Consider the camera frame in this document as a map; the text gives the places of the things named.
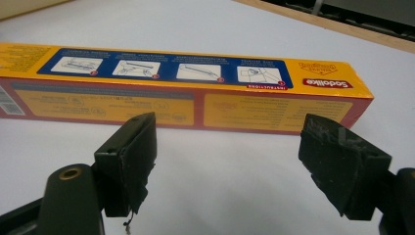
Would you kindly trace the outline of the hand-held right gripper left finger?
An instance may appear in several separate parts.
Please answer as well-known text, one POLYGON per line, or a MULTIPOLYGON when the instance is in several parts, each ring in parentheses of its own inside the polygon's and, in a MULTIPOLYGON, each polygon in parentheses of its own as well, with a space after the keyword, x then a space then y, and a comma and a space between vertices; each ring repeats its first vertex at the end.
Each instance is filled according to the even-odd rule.
POLYGON ((93 171, 107 217, 138 213, 156 157, 154 113, 132 117, 94 153, 93 171))

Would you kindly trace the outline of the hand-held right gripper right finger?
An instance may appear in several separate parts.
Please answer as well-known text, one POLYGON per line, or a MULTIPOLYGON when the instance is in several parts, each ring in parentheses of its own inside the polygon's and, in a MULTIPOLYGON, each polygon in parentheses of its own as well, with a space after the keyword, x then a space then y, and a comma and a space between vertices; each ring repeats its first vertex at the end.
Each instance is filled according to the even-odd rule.
POLYGON ((341 215, 372 218, 377 184, 392 161, 389 154, 327 117, 308 114, 299 159, 341 215))

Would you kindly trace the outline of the long yellow and red box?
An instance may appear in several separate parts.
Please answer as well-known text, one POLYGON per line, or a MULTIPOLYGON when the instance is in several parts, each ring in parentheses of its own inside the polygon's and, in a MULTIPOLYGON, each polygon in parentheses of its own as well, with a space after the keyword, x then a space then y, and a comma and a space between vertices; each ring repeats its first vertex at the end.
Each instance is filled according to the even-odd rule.
POLYGON ((0 42, 0 118, 298 134, 352 127, 374 96, 350 64, 0 42))

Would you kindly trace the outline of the dark equipment behind table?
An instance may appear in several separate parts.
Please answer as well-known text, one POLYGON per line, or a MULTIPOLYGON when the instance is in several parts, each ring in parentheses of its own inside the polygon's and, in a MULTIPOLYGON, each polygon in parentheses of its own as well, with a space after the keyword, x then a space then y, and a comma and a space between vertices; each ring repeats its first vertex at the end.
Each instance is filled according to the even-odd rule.
POLYGON ((264 0, 415 42, 415 0, 264 0))

